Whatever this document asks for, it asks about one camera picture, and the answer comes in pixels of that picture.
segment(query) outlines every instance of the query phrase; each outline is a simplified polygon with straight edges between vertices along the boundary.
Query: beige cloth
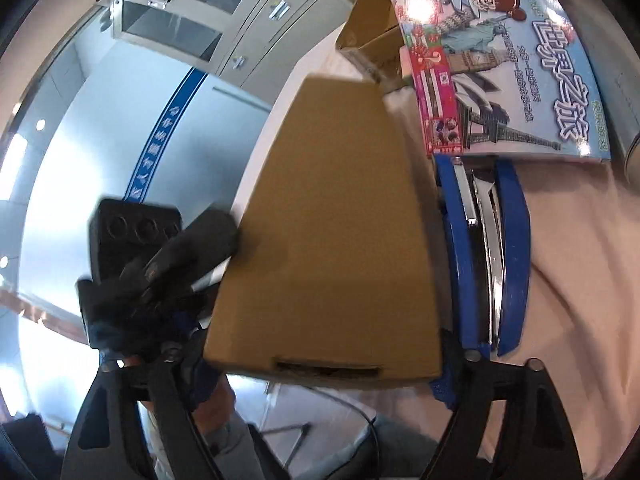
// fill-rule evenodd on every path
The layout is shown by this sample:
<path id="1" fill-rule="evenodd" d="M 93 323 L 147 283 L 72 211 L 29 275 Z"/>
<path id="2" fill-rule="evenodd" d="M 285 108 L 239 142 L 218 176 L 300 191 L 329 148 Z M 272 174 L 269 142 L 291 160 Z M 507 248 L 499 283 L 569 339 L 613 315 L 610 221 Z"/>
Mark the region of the beige cloth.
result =
<path id="1" fill-rule="evenodd" d="M 280 123 L 310 73 L 362 78 L 334 49 L 339 29 L 296 65 L 258 138 L 234 210 L 242 216 Z M 415 96 L 410 89 L 385 103 L 405 132 L 423 200 L 433 193 L 431 165 L 422 151 Z M 587 478 L 606 475 L 640 425 L 640 197 L 615 179 L 608 165 L 517 164 L 532 228 L 532 272 L 520 347 L 504 361 L 542 359 L 564 403 Z M 438 222 L 427 225 L 438 244 Z M 432 251 L 442 252 L 439 247 Z M 447 266 L 438 298 L 448 325 Z M 363 392 L 361 402 L 439 438 L 449 418 L 428 386 Z M 495 447 L 499 413 L 492 412 L 485 451 Z"/>

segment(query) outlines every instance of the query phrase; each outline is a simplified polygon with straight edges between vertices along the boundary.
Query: black cable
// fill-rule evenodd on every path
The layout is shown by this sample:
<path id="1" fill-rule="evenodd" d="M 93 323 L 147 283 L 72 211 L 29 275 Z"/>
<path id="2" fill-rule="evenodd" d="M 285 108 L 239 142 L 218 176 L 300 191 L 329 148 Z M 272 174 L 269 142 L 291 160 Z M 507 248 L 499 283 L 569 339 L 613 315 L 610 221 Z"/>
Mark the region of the black cable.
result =
<path id="1" fill-rule="evenodd" d="M 318 394 L 321 397 L 326 397 L 327 399 L 331 399 L 338 404 L 341 404 L 350 410 L 353 410 L 356 413 L 359 413 L 360 416 L 367 421 L 369 425 L 369 429 L 371 430 L 371 434 L 373 435 L 373 442 L 376 446 L 376 473 L 374 475 L 375 480 L 380 480 L 380 475 L 382 474 L 382 460 L 380 459 L 380 442 L 378 441 L 378 432 L 376 431 L 375 426 L 373 425 L 373 421 L 367 416 L 365 412 L 363 412 L 359 407 L 351 404 L 350 402 L 341 399 L 340 397 L 332 396 L 332 394 L 328 394 L 322 390 L 318 390 L 317 388 L 312 388 L 311 386 L 303 386 L 310 392 Z"/>

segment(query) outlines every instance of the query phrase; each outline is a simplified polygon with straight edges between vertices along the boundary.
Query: brown cardboard box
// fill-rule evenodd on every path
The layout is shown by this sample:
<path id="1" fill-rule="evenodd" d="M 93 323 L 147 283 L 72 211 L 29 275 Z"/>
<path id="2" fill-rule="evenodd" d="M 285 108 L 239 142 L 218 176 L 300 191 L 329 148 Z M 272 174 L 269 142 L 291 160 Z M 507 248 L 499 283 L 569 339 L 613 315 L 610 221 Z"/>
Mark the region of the brown cardboard box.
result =
<path id="1" fill-rule="evenodd" d="M 400 69 L 402 33 L 391 0 L 356 0 L 336 49 L 384 92 L 405 86 Z"/>
<path id="2" fill-rule="evenodd" d="M 212 364 L 345 388 L 440 374 L 418 200 L 375 84 L 303 82 L 240 229 L 204 351 Z"/>

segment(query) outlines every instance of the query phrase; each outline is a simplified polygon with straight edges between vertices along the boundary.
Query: black chair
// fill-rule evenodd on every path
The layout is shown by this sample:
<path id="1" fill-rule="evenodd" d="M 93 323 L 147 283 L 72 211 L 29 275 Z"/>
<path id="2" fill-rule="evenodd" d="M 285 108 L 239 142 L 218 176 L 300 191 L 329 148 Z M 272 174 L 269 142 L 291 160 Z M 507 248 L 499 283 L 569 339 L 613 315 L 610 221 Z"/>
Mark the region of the black chair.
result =
<path id="1" fill-rule="evenodd" d="M 58 480 L 62 457 L 57 455 L 39 415 L 30 413 L 0 426 L 2 480 Z"/>

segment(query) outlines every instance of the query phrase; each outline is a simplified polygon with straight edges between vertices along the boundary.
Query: toy box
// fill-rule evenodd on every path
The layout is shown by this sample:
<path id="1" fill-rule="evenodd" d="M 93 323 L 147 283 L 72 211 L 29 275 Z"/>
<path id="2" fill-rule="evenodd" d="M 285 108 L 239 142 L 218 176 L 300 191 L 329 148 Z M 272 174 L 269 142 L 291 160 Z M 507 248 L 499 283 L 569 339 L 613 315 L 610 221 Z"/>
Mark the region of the toy box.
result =
<path id="1" fill-rule="evenodd" d="M 428 153 L 609 159 L 589 61 L 558 0 L 391 0 Z"/>

